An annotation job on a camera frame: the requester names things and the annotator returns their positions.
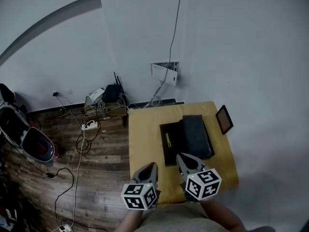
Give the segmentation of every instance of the table top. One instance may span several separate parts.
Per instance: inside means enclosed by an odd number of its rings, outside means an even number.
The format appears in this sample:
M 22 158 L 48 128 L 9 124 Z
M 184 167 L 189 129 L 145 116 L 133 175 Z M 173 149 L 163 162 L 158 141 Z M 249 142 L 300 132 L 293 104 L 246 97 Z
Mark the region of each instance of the table top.
M 216 119 L 216 106 L 213 102 L 190 103 L 131 110 L 129 114 L 129 155 L 130 174 L 142 166 L 156 162 L 158 165 L 158 190 L 161 191 L 159 203 L 175 203 L 185 200 L 182 177 L 177 166 L 166 167 L 161 124 L 178 122 L 183 115 L 202 114 L 215 155 L 204 160 L 205 165 L 215 168 L 222 178 L 220 191 L 238 185 L 238 175 L 234 158 L 226 135 L 222 135 Z

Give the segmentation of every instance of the wooden floor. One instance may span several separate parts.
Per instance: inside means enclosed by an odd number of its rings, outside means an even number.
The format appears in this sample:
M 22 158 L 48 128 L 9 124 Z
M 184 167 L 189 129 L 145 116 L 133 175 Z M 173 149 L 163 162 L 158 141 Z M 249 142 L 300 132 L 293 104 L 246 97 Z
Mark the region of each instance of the wooden floor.
M 71 109 L 79 122 L 82 122 L 81 109 Z M 49 163 L 39 163 L 28 159 L 45 172 L 56 173 L 58 169 L 69 168 L 76 178 L 80 155 L 76 152 L 75 141 L 81 130 L 76 120 L 69 114 L 60 121 L 56 117 L 60 112 L 49 112 L 36 115 L 41 122 L 41 131 L 53 143 L 65 148 L 60 158 Z M 71 174 L 63 170 L 59 176 L 51 179 L 30 165 L 15 149 L 6 145 L 2 150 L 5 167 L 11 179 L 17 182 L 21 195 L 24 195 L 40 209 L 42 225 L 48 231 L 58 227 L 55 221 L 55 200 L 59 194 L 72 184 Z M 123 129 L 108 134 L 99 134 L 92 143 L 88 154 L 83 156 L 79 170 L 75 220 L 90 227 L 104 228 L 113 231 L 127 209 L 120 194 L 124 183 L 129 181 L 128 130 Z M 72 219 L 74 207 L 74 188 L 57 201 L 59 222 L 64 218 Z M 74 232 L 102 231 L 88 229 L 78 224 L 73 226 Z

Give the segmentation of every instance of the white cable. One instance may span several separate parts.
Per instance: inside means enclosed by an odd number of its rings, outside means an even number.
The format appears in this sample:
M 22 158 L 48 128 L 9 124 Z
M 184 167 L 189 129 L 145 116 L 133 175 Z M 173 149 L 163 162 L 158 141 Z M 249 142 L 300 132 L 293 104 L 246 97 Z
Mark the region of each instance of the white cable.
M 66 114 L 62 115 L 62 116 L 58 116 L 56 118 L 57 121 L 61 120 L 64 116 L 68 115 L 68 114 L 72 114 L 72 116 L 75 118 L 76 122 L 78 123 L 79 127 L 81 128 L 81 124 L 78 122 L 77 118 L 74 116 L 74 114 L 72 112 L 67 112 Z
M 66 225 L 68 225 L 68 226 L 70 227 L 71 231 L 73 232 L 72 227 L 71 227 L 69 224 L 62 225 L 62 227 L 63 227 L 63 226 L 66 226 Z
M 73 227 L 74 222 L 75 222 L 75 207 L 76 207 L 76 190 L 77 190 L 77 182 L 78 182 L 78 171 L 79 171 L 79 167 L 80 167 L 81 162 L 82 162 L 83 145 L 84 145 L 84 141 L 85 141 L 85 130 L 83 131 L 83 134 L 84 134 L 84 137 L 83 137 L 83 142 L 82 142 L 82 146 L 81 146 L 81 157 L 79 158 L 79 164 L 78 164 L 77 173 L 76 173 L 75 202 L 74 202 L 74 209 L 73 209 L 73 223 L 72 223 L 71 227 Z

